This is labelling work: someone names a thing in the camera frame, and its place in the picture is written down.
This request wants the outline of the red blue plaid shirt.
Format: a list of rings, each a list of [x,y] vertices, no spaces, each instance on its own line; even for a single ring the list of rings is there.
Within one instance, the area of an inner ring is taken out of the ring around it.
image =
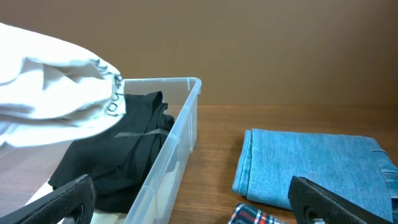
[[[228,224],[286,224],[275,216],[246,203],[239,203],[229,219]]]

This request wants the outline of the black garment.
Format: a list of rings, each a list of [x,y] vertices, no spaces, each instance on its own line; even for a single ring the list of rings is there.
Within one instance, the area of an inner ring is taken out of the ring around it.
[[[96,192],[95,208],[127,213],[169,135],[174,117],[160,91],[126,95],[126,114],[96,136],[73,141],[49,185],[57,189],[88,174]]]

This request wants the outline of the white printed shirt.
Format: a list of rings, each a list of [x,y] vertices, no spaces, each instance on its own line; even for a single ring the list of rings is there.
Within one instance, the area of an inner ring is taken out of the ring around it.
[[[1,144],[33,147],[87,138],[125,114],[124,78],[78,45],[1,25]]]

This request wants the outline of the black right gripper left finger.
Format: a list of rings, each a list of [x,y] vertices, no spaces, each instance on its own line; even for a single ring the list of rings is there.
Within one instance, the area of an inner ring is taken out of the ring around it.
[[[95,210],[95,200],[93,179],[85,174],[1,217],[1,224],[88,224]]]

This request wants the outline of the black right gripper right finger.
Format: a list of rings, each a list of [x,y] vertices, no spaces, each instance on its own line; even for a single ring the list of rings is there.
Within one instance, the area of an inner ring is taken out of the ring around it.
[[[304,177],[292,177],[288,198],[298,224],[392,224]]]

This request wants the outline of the blue jeans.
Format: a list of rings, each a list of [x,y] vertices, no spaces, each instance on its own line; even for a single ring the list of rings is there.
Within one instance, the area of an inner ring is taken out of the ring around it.
[[[251,129],[232,186],[244,198],[290,209],[292,177],[305,177],[397,222],[397,166],[373,138]]]

